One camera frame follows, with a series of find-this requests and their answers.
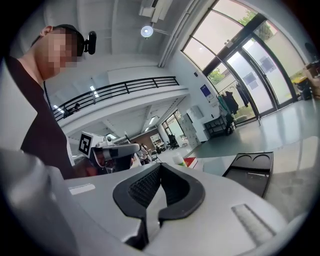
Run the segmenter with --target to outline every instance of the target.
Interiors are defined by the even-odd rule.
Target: gray floor
[[[230,136],[213,138],[192,153],[197,158],[267,151],[320,137],[320,100],[300,100],[258,121],[235,129]]]

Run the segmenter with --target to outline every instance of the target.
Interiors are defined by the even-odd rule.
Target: railing
[[[53,114],[55,119],[57,121],[60,121],[61,119],[64,119],[74,113],[72,109],[74,109],[76,104],[80,105],[80,107],[78,107],[78,109],[76,110],[79,111],[88,106],[116,96],[130,94],[146,89],[178,85],[179,84],[175,76],[150,77],[110,84],[107,86],[96,88],[95,91],[88,91],[84,94],[68,100],[67,102],[60,105],[57,109],[54,109]]]

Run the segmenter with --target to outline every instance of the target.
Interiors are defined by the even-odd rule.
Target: pipe
[[[158,67],[160,67],[160,68],[164,67],[164,65],[167,61],[167,58],[169,56],[169,52],[172,52],[172,49],[175,46],[175,43],[177,41],[178,35],[180,34],[182,28],[186,24],[190,14],[195,9],[198,2],[200,2],[200,0],[191,0],[189,2],[189,4],[187,5],[187,7],[185,8],[177,25],[174,27],[174,29],[171,33],[170,39],[169,39],[168,43],[166,44],[165,50],[163,51],[163,54],[162,54],[162,57],[161,57],[160,62],[158,64]]]

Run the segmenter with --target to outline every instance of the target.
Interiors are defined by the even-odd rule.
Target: glass door
[[[238,51],[227,60],[227,63],[241,78],[243,84],[251,94],[261,117],[277,110],[270,98],[264,81],[261,80],[258,73]]]
[[[259,71],[267,81],[267,85],[270,86],[269,90],[271,90],[275,98],[277,109],[281,108],[280,105],[292,103],[293,97],[283,74],[263,47],[251,38],[242,48],[250,55],[255,64],[260,67]]]

